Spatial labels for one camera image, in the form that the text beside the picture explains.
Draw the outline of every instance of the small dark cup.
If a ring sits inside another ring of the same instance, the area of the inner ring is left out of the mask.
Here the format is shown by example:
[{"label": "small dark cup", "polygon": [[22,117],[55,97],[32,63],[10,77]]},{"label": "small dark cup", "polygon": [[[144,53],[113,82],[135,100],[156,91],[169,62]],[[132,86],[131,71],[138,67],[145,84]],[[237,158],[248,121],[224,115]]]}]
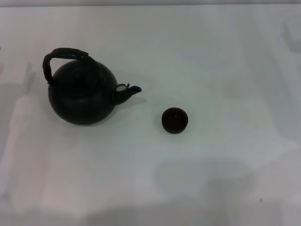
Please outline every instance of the small dark cup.
[{"label": "small dark cup", "polygon": [[163,128],[172,134],[184,131],[188,123],[188,116],[185,111],[180,108],[172,107],[162,114]]}]

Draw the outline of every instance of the black teapot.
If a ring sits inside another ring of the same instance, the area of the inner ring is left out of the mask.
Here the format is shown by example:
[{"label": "black teapot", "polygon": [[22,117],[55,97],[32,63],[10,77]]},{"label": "black teapot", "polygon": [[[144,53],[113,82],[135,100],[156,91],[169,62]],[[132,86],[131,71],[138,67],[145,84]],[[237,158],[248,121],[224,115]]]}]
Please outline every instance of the black teapot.
[{"label": "black teapot", "polygon": [[[52,58],[74,59],[52,76]],[[73,48],[57,48],[45,56],[43,70],[48,98],[54,111],[74,124],[92,124],[107,117],[115,105],[141,92],[137,86],[117,84],[113,73],[88,53]]]}]

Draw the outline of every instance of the teapot handle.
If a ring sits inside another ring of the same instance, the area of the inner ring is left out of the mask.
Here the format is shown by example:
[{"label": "teapot handle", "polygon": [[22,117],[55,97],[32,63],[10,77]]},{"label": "teapot handle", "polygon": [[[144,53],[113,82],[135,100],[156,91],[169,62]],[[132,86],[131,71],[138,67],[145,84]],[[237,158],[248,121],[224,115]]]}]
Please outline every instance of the teapot handle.
[{"label": "teapot handle", "polygon": [[52,58],[84,60],[87,61],[87,63],[92,63],[97,67],[96,69],[98,69],[96,61],[88,55],[88,53],[75,48],[56,48],[51,53],[47,54],[43,61],[43,71],[48,84],[51,84],[52,82],[52,73],[50,67],[50,61]]}]

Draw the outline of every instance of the ceramic teapot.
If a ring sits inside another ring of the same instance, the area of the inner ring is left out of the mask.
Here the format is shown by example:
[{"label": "ceramic teapot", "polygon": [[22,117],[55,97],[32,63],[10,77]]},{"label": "ceramic teapot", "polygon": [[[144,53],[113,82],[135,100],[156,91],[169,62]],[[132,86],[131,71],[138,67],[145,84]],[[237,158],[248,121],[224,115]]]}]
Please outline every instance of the ceramic teapot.
[{"label": "ceramic teapot", "polygon": [[[73,59],[52,76],[52,58]],[[74,124],[92,124],[107,117],[116,105],[141,92],[138,86],[117,84],[113,73],[88,53],[73,48],[57,48],[44,57],[43,71],[48,98],[54,111]]]}]

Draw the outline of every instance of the teapot body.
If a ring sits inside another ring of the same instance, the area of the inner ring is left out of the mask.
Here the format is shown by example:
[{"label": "teapot body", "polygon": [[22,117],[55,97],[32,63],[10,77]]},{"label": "teapot body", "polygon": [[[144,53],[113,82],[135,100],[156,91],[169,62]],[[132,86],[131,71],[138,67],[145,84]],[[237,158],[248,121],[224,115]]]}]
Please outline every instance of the teapot body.
[{"label": "teapot body", "polygon": [[[73,59],[52,75],[52,58]],[[107,117],[132,95],[138,86],[117,84],[113,73],[88,53],[73,48],[57,48],[44,57],[43,71],[48,98],[54,111],[73,124],[93,124]]]},{"label": "teapot body", "polygon": [[54,73],[53,85],[49,85],[48,88],[48,98],[54,111],[65,121],[79,125],[93,124],[113,111],[115,105],[111,101],[111,96],[117,81],[106,66],[97,62],[103,72],[103,79],[93,92],[84,95],[65,92],[55,85],[56,77],[60,76],[67,67],[73,67],[75,63],[76,60],[70,61]]}]

